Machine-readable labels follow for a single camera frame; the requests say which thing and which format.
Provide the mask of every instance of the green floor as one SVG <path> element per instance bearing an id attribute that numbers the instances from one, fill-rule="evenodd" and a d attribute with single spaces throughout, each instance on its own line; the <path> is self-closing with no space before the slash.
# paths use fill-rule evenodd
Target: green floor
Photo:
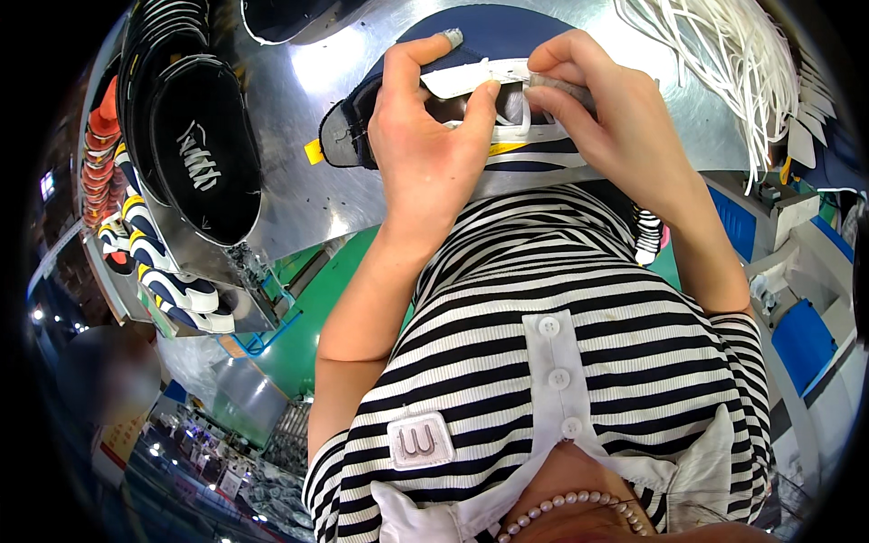
<path id="1" fill-rule="evenodd" d="M 285 317 L 285 321 L 298 311 L 302 311 L 302 316 L 271 345 L 268 352 L 254 359 L 262 372 L 290 398 L 314 390 L 314 358 L 320 330 L 376 233 L 377 227 L 363 230 L 338 251 L 338 254 L 302 291 L 302 295 Z M 305 249 L 301 253 L 276 262 L 275 271 L 279 274 L 281 283 L 286 284 L 317 250 L 318 247 Z M 676 288 L 680 288 L 671 246 L 661 251 L 649 269 L 661 275 Z M 405 322 L 409 320 L 410 313 L 408 310 Z"/>

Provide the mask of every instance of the shirt patch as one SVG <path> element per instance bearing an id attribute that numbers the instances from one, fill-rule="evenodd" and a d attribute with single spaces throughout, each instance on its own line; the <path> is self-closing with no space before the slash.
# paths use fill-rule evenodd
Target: shirt patch
<path id="1" fill-rule="evenodd" d="M 390 464 L 396 471 L 441 466 L 455 457 L 447 423 L 436 411 L 393 420 L 386 431 Z"/>

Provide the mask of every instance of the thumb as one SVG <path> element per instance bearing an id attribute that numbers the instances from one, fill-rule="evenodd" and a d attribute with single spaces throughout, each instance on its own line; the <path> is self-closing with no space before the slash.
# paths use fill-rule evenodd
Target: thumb
<path id="1" fill-rule="evenodd" d="M 609 135 L 576 98 L 561 89 L 543 85 L 528 87 L 525 97 L 558 119 L 586 160 L 603 158 Z"/>
<path id="2" fill-rule="evenodd" d="M 495 98 L 501 90 L 501 84 L 495 80 L 486 81 L 474 91 L 468 98 L 468 106 L 465 108 L 465 118 L 455 131 L 462 134 L 462 138 L 473 146 L 485 146 L 488 149 L 492 142 L 494 130 Z"/>

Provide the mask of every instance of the white button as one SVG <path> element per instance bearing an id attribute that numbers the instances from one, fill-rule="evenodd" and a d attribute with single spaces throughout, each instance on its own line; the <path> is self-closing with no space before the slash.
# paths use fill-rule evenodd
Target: white button
<path id="1" fill-rule="evenodd" d="M 541 334 L 546 337 L 555 337 L 558 335 L 558 330 L 560 328 L 561 325 L 552 317 L 543 317 L 541 323 L 537 327 L 537 329 L 541 331 Z"/>
<path id="2" fill-rule="evenodd" d="M 566 439 L 575 440 L 580 437 L 581 430 L 582 423 L 576 417 L 567 417 L 564 422 L 561 423 L 561 435 Z"/>
<path id="3" fill-rule="evenodd" d="M 555 390 L 564 390 L 570 384 L 570 374 L 566 369 L 554 369 L 549 372 L 549 386 Z"/>

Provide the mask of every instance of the window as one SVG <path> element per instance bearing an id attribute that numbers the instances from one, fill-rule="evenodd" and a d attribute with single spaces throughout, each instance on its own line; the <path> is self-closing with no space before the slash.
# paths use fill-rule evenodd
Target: window
<path id="1" fill-rule="evenodd" d="M 39 190 L 43 193 L 43 202 L 47 201 L 54 194 L 54 176 L 51 172 L 45 174 L 39 180 Z"/>

